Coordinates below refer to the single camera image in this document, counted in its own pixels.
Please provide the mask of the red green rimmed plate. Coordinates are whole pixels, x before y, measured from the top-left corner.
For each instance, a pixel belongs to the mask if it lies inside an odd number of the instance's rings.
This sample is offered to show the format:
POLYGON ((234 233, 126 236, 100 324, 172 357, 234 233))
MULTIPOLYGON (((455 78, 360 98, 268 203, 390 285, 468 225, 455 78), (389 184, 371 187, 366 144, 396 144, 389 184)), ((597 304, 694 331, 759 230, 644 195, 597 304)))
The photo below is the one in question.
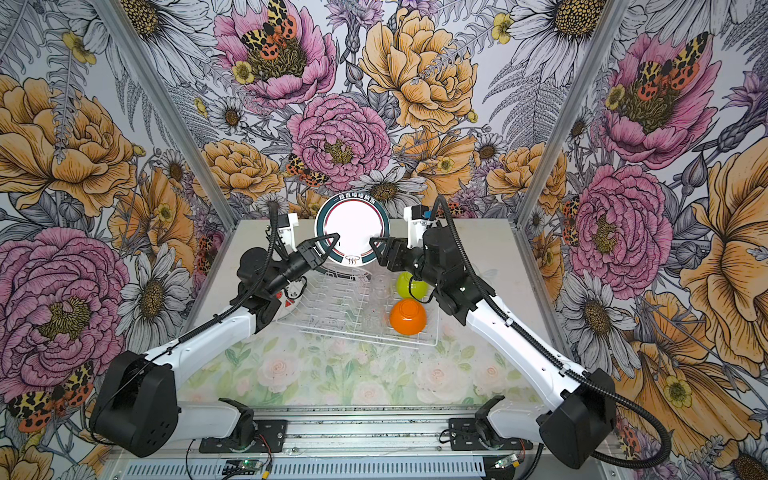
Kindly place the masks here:
POLYGON ((318 266, 314 271, 328 279, 332 280, 344 280, 351 282, 370 282, 372 275, 370 272, 363 269, 346 268, 346 267, 326 267, 318 266))
POLYGON ((376 259, 370 239, 390 234, 389 216, 381 203, 363 191, 350 191, 329 198, 315 217, 315 236, 337 234, 322 244, 329 259, 345 267, 362 267, 376 259))

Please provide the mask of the white wire dish rack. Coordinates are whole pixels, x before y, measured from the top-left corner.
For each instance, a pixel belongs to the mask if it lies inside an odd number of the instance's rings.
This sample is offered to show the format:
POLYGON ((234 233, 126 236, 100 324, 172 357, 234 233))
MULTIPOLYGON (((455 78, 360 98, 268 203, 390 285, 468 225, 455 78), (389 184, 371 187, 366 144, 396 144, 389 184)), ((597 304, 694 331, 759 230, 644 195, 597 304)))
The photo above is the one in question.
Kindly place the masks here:
POLYGON ((332 280, 311 271, 297 308, 276 320, 306 333, 404 348, 433 347, 438 343, 441 311, 425 306, 427 325, 414 336, 397 333, 389 323, 392 307, 401 300, 398 275, 371 264, 370 282, 332 280))

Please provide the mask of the watermelon pattern plate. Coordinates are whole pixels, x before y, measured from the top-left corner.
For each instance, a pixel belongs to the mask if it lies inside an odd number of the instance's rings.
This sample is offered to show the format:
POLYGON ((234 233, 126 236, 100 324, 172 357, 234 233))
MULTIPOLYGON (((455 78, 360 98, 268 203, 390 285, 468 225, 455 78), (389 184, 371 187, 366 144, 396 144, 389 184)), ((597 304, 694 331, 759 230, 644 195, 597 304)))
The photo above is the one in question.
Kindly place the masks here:
POLYGON ((280 320, 290 315, 298 306, 307 286, 305 277, 289 283, 283 290, 277 293, 276 298, 281 305, 275 315, 275 320, 280 320))

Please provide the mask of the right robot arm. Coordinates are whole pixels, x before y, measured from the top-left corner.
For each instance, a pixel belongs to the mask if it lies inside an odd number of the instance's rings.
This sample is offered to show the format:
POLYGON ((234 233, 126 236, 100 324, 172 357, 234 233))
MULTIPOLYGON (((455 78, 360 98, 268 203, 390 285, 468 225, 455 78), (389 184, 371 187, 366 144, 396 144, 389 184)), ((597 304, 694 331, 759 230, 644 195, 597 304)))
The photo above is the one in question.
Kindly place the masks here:
POLYGON ((427 229, 415 247, 398 237, 373 237, 369 244, 381 266, 432 286, 444 313, 483 337, 523 375, 545 404, 534 420, 534 436, 561 463, 578 469, 597 455, 616 423, 615 385, 607 373, 588 372, 515 317, 475 273, 449 228, 427 229))

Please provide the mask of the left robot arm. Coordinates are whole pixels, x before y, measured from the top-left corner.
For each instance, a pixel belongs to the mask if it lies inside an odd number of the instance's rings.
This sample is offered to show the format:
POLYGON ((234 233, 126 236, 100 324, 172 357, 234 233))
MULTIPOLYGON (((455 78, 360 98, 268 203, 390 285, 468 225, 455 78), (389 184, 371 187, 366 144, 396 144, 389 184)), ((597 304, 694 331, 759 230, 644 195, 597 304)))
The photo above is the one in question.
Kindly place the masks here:
POLYGON ((322 266, 340 239, 307 239, 291 253, 273 239, 240 259, 236 297, 211 320, 144 353, 125 351, 109 366, 89 420, 89 433, 137 457, 168 442, 215 439, 233 450, 256 438, 254 411, 232 399, 181 402, 179 388, 231 346, 259 333, 277 316, 284 290, 322 266))

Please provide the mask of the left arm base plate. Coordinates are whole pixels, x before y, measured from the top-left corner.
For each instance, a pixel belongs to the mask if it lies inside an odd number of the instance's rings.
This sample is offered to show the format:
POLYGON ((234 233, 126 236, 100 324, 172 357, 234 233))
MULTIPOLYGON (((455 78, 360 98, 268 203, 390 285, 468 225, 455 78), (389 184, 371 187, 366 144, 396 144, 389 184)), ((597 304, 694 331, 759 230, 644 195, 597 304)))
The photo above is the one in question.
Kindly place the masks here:
POLYGON ((203 454, 280 453, 287 436, 286 420, 256 419, 236 427, 226 438, 204 438, 198 451, 203 454))

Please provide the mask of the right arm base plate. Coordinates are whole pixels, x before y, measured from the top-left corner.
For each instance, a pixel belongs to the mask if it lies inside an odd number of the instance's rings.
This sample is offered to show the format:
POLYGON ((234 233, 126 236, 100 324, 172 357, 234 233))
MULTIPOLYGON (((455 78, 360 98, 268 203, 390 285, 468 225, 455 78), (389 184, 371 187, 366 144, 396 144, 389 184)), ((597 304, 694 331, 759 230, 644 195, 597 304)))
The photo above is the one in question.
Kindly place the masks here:
POLYGON ((484 421, 470 417, 454 417, 439 436, 452 451, 522 451, 533 450, 534 444, 517 438, 503 439, 484 421))

